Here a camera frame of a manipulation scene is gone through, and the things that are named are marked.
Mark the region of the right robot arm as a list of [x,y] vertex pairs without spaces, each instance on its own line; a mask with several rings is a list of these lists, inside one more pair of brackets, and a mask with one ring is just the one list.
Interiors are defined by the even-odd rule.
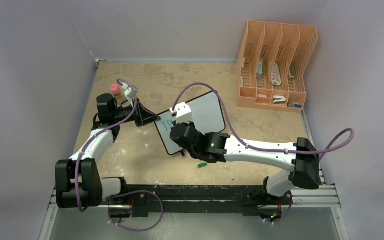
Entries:
[[320,157],[304,137],[296,142],[272,143],[238,140],[222,132],[199,132],[193,123],[180,123],[170,132],[170,139],[193,159],[209,164],[249,162],[280,168],[281,172],[264,181],[260,196],[274,203],[294,187],[317,190],[320,181]]

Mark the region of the green marker cap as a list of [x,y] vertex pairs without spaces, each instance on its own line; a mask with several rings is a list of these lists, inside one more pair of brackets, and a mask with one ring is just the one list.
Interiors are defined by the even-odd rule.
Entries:
[[198,168],[202,168],[202,167],[205,167],[205,166],[207,166],[208,164],[206,163],[206,162],[203,162],[203,163],[199,163],[198,164]]

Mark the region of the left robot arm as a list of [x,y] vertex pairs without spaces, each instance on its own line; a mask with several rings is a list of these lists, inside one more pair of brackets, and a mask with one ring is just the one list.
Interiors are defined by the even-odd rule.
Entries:
[[145,108],[139,99],[130,106],[118,106],[110,93],[97,97],[97,114],[85,144],[69,159],[55,165],[56,204],[61,209],[99,206],[110,198],[118,205],[126,203],[129,191],[124,177],[101,178],[98,162],[107,149],[116,142],[120,125],[135,122],[140,128],[161,120],[161,117]]

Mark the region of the white whiteboard black frame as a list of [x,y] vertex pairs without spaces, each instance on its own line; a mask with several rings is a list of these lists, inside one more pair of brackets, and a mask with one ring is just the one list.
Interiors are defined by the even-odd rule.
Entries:
[[[214,92],[202,94],[192,100],[185,102],[192,111],[192,119],[196,129],[202,134],[211,132],[222,132],[226,129],[223,109],[219,98]],[[169,110],[158,114],[159,121],[154,124],[163,142],[168,155],[172,156],[183,149],[176,145],[170,138],[171,128],[177,121]]]

